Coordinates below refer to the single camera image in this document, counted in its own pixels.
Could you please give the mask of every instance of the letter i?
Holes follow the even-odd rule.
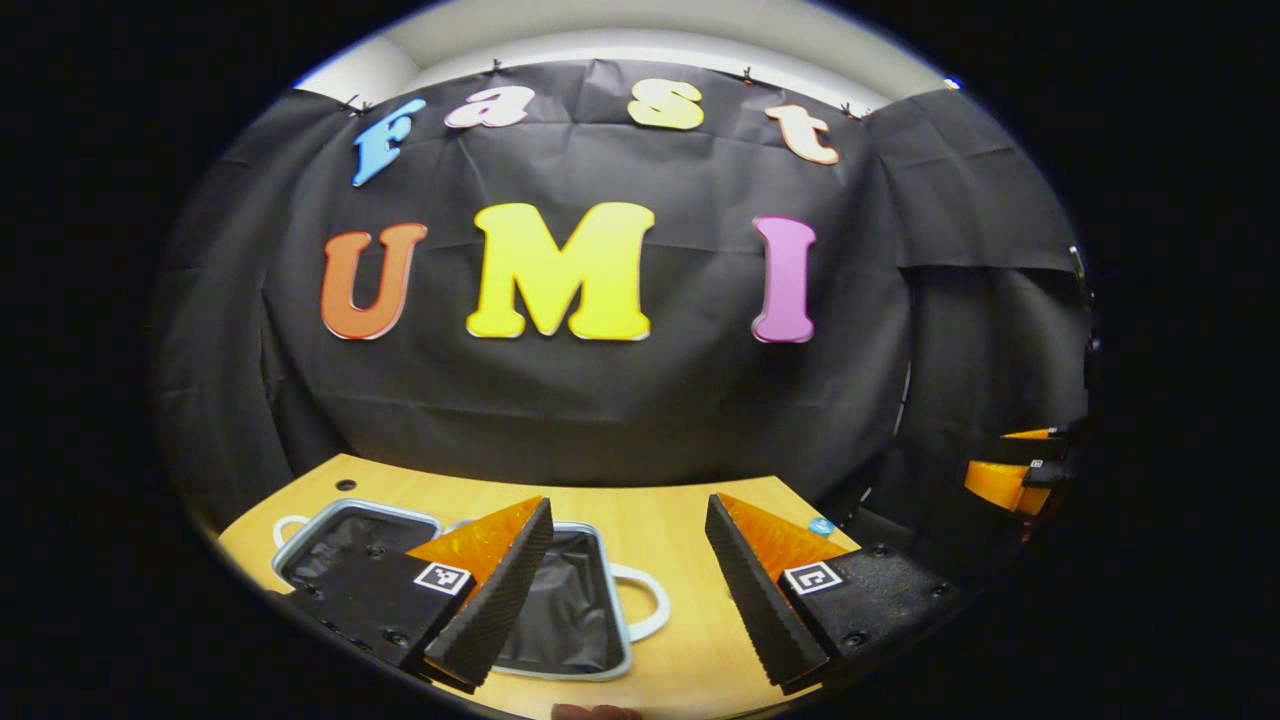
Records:
[[[764,310],[751,323],[760,342],[805,342],[813,320],[805,314],[813,228],[790,218],[763,215],[751,222],[764,237]]]

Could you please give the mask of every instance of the wooden table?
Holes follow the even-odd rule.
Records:
[[[356,486],[339,491],[335,486],[344,479]],[[556,521],[594,525],[604,538],[609,561],[644,570],[662,583],[671,598],[671,620],[632,644],[631,670],[613,680],[544,680],[490,673],[474,696],[436,687],[535,720],[548,719],[552,705],[559,702],[634,707],[645,720],[705,720],[785,700],[764,675],[703,530],[707,498],[714,492],[726,492],[801,527],[818,516],[773,477],[680,487],[568,488],[451,478],[338,455],[232,523],[219,542],[264,588],[289,592],[292,588],[271,570],[276,552],[271,529],[287,515],[312,518],[335,500],[358,497],[426,512],[447,528],[535,495],[547,496]],[[284,537],[298,527],[289,525]],[[838,529],[829,539],[858,548]],[[627,623],[654,610],[653,598],[639,588],[620,583],[618,596]]]

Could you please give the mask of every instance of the letter u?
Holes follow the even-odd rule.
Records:
[[[375,340],[396,327],[404,310],[404,291],[408,287],[408,264],[413,259],[413,246],[426,237],[426,228],[417,223],[392,225],[378,236],[387,247],[383,258],[383,279],[378,300],[361,310],[352,293],[356,288],[356,266],[360,254],[372,238],[365,232],[334,236],[324,246],[329,258],[320,287],[320,316],[329,332],[343,340]]]

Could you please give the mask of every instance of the screw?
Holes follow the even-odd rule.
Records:
[[[383,633],[383,639],[398,647],[408,647],[408,637],[404,633],[385,630]]]

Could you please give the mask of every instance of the black cloth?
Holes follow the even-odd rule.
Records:
[[[594,534],[557,530],[495,665],[556,675],[621,665],[625,641],[611,583]]]
[[[631,87],[696,86],[692,131],[636,124]],[[529,117],[463,131],[471,94],[524,85]],[[399,158],[360,188],[356,136],[411,99]],[[835,165],[783,142],[765,108],[829,126]],[[954,483],[964,442],[1084,407],[1083,306],[1065,213],[1027,155],[963,92],[865,122],[712,70],[563,61],[453,79],[366,115],[291,91],[210,172],[165,261],[155,305],[156,409],[174,478],[218,529],[334,454],[506,482],[653,486],[776,474],[810,501],[873,459],[873,502],[918,519]],[[561,327],[476,338],[484,233],[500,202],[539,209],[563,245],[599,202],[635,202],[652,334],[596,342]],[[751,220],[810,225],[813,340],[751,334],[764,243]],[[428,237],[398,324],[343,341],[320,318],[324,243],[397,223]],[[376,240],[355,301],[374,300]],[[517,293],[517,311],[524,311]],[[570,307],[576,309],[577,301]],[[895,428],[904,384],[911,391]]]
[[[435,538],[436,529],[410,518],[347,507],[282,561],[280,575],[291,585],[305,588],[352,559],[388,552],[403,555]]]

